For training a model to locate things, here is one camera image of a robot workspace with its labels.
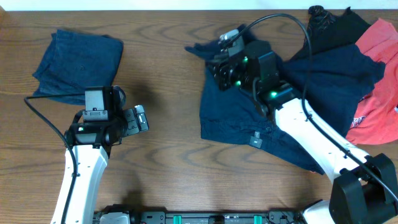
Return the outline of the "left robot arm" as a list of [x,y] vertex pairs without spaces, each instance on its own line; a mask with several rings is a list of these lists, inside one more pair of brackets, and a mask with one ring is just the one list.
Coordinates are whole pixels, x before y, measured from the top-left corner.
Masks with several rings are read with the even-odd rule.
[[65,172],[52,223],[91,223],[111,148],[149,129],[143,106],[124,109],[125,102],[118,86],[85,90],[85,109],[65,132]]

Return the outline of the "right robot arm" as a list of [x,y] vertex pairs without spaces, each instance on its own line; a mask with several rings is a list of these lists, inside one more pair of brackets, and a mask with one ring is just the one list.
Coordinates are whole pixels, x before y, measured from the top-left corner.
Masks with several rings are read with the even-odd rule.
[[219,40],[205,58],[200,106],[203,139],[247,144],[306,170],[325,174],[331,198],[301,212],[270,211],[269,223],[384,223],[397,216],[397,179],[384,154],[370,156],[346,141],[281,79],[269,43]]

